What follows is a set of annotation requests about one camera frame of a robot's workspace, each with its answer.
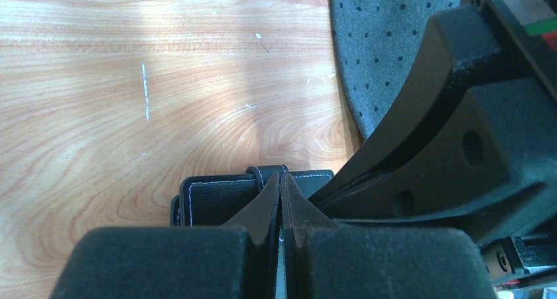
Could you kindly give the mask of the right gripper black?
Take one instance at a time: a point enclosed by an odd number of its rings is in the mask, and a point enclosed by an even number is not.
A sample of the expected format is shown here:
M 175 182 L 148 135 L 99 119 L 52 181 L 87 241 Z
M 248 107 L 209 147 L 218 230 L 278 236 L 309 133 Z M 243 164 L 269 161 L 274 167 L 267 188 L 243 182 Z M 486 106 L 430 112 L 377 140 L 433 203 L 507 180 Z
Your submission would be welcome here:
M 500 288 L 556 286 L 556 0 L 462 0 L 492 20 L 525 60 L 509 98 L 511 145 L 525 147 L 524 187 L 485 211 L 491 238 L 481 243 Z

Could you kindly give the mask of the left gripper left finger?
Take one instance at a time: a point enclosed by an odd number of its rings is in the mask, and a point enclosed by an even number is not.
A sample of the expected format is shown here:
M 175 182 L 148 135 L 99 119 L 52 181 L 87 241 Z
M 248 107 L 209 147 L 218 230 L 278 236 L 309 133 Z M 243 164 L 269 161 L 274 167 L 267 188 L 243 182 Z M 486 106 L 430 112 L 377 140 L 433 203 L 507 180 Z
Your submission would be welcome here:
M 52 298 L 274 298 L 280 174 L 222 225 L 103 227 L 74 248 Z

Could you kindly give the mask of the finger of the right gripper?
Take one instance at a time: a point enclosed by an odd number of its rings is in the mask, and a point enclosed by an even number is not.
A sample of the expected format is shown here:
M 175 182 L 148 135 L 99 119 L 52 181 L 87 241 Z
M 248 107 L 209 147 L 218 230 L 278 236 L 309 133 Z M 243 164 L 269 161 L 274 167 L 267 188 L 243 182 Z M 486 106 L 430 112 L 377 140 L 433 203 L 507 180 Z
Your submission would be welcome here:
M 523 235 L 556 215 L 556 103 L 474 6 L 442 11 L 384 119 L 311 201 L 481 245 Z

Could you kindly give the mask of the black leather card holder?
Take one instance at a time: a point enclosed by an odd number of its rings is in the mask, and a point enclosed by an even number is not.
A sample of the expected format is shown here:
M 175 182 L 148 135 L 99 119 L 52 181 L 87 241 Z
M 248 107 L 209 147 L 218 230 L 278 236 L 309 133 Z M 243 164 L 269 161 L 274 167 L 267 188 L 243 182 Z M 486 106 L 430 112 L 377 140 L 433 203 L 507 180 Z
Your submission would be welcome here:
M 188 177 L 171 201 L 170 225 L 224 224 L 259 194 L 275 172 L 292 175 L 306 198 L 334 177 L 331 170 L 291 172 L 285 165 L 250 166 L 244 174 Z

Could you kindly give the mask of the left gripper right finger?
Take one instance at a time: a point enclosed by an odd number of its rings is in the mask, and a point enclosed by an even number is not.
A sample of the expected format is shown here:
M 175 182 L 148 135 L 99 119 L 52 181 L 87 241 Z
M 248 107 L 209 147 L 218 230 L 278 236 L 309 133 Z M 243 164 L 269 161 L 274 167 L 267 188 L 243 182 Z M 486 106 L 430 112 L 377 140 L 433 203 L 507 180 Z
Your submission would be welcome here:
M 289 298 L 495 298 L 479 250 L 451 228 L 336 225 L 280 179 Z

